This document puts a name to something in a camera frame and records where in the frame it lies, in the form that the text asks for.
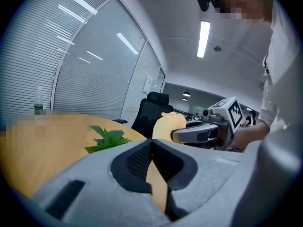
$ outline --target headrest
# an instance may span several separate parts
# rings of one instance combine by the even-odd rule
[[[163,93],[150,92],[147,95],[147,99],[157,104],[168,105],[169,104],[169,95]]]

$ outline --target round table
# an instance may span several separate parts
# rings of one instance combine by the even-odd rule
[[[112,120],[85,115],[46,111],[28,115],[0,136],[0,164],[8,184],[31,198],[52,177],[88,153],[101,138],[90,125],[107,131],[123,130],[124,137],[145,140],[140,133]],[[154,203],[164,212],[167,185],[151,162],[146,182],[152,186]]]

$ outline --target plastic bottle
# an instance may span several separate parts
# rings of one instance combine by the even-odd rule
[[[35,108],[35,115],[41,115],[43,112],[43,94],[42,94],[42,87],[38,87],[36,96],[35,96],[35,102],[34,102],[34,108]]]

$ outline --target black slot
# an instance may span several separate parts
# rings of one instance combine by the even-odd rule
[[[151,153],[152,160],[171,191],[186,188],[198,171],[197,162],[192,157],[159,140],[153,140]]]
[[[84,185],[85,182],[79,180],[69,182],[61,189],[52,203],[46,207],[45,211],[56,219],[62,219]]]
[[[146,182],[147,170],[152,160],[151,147],[152,141],[146,140],[116,156],[112,161],[110,171],[124,189],[152,193],[151,185]]]

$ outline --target glass wall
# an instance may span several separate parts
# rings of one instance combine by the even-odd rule
[[[119,119],[145,37],[118,0],[77,34],[62,65],[54,109]]]
[[[142,56],[144,46],[149,52]],[[0,64],[1,124],[33,112],[38,87],[44,109],[119,119],[123,108],[137,113],[127,99],[146,98],[131,93],[133,80],[135,86],[150,74],[155,91],[164,80],[151,45],[119,0],[25,0],[1,41]]]
[[[157,92],[157,93],[161,92],[162,87],[164,85],[164,79],[165,79],[165,75],[164,75],[162,69],[160,69],[156,84],[153,86],[154,92]]]

